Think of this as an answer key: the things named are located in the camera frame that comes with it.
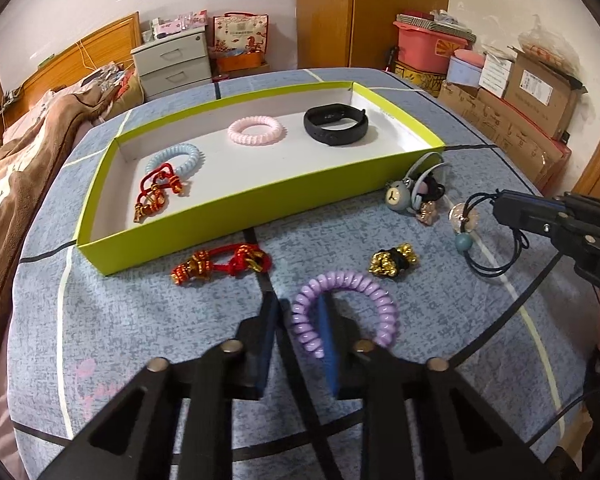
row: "wooden headboard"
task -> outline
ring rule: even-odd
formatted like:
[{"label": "wooden headboard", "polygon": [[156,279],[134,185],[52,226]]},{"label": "wooden headboard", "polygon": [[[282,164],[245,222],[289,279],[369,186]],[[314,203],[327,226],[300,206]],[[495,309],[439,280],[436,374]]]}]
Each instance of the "wooden headboard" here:
[{"label": "wooden headboard", "polygon": [[137,12],[78,40],[24,82],[19,101],[5,114],[7,126],[33,108],[47,90],[72,85],[93,72],[85,65],[99,68],[113,61],[130,66],[133,61],[131,50],[141,44]]}]

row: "light blue spiral hair tie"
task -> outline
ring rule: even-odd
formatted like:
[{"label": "light blue spiral hair tie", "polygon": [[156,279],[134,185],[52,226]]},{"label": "light blue spiral hair tie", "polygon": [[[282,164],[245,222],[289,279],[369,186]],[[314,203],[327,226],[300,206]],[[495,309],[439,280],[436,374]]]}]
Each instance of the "light blue spiral hair tie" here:
[{"label": "light blue spiral hair tie", "polygon": [[197,149],[197,147],[195,147],[193,144],[174,144],[173,146],[156,153],[147,163],[144,172],[146,174],[151,173],[162,163],[177,155],[189,155],[189,158],[184,164],[174,168],[173,170],[177,176],[184,180],[191,173],[193,173],[196,164],[200,160],[200,150]]}]

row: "triangular cutout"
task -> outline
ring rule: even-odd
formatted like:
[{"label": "triangular cutout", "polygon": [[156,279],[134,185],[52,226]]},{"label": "triangular cutout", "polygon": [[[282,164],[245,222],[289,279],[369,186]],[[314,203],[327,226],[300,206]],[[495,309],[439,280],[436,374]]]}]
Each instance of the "triangular cutout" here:
[{"label": "triangular cutout", "polygon": [[129,445],[131,434],[142,407],[144,390],[135,390],[100,424],[89,439],[93,447],[121,456]]},{"label": "triangular cutout", "polygon": [[502,446],[502,439],[458,389],[453,388],[450,395],[469,453],[480,453]]}]

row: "pink writing on tablecloth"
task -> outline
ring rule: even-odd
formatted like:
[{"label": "pink writing on tablecloth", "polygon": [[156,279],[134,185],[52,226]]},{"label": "pink writing on tablecloth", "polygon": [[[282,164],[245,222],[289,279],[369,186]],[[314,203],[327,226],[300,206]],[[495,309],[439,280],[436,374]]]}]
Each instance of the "pink writing on tablecloth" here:
[{"label": "pink writing on tablecloth", "polygon": [[109,400],[116,393],[118,393],[122,387],[128,383],[133,377],[132,372],[127,372],[124,377],[120,379],[120,382],[113,381],[110,383],[97,383],[94,389],[93,381],[88,381],[96,371],[96,361],[93,358],[85,359],[75,368],[74,374],[74,392],[75,397],[82,408],[82,416],[84,422],[89,422],[93,415],[94,400]]}]

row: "blue gray tablecloth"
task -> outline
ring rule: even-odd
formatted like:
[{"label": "blue gray tablecloth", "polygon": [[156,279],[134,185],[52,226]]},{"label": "blue gray tablecloth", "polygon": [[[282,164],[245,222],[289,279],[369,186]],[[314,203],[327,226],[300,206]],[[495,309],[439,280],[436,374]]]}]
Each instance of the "blue gray tablecloth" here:
[{"label": "blue gray tablecloth", "polygon": [[[389,211],[381,191],[256,226],[256,237],[273,258],[270,279],[280,298],[293,298],[308,279],[330,269],[364,270],[379,248],[409,242],[421,263],[407,277],[384,286],[397,301],[400,327],[392,351],[424,362],[449,357],[493,322],[554,256],[551,244],[530,236],[505,280],[472,274],[454,247],[445,219],[448,203],[496,188],[537,192],[509,159],[480,133],[428,94],[389,74],[370,69],[321,69],[258,75],[191,89],[134,108],[91,130],[60,171],[29,235],[13,287],[8,377],[11,417],[24,465],[36,478],[91,417],[150,358],[180,362],[200,356],[229,336],[240,320],[257,313],[256,277],[216,278],[203,286],[171,285],[170,269],[188,249],[135,269],[103,277],[75,248],[75,229],[89,184],[111,139],[147,121],[216,99],[263,88],[353,80],[373,89],[441,137],[452,163],[448,201],[441,219],[424,227]],[[473,251],[501,264],[512,238],[481,210]],[[244,240],[243,233],[205,244]],[[563,258],[498,335],[460,368],[465,378],[522,438],[533,435],[582,389],[586,357],[594,345],[597,303],[592,287]],[[340,292],[341,309],[371,333],[372,304]],[[321,366],[296,348],[298,361],[322,424],[360,407],[328,394]],[[542,459],[560,438],[555,425],[534,446]],[[345,479],[360,474],[360,425],[329,437]],[[269,386],[261,402],[236,402],[234,448],[304,431],[301,416],[274,350]],[[311,445],[234,463],[234,478],[323,478]]]}]

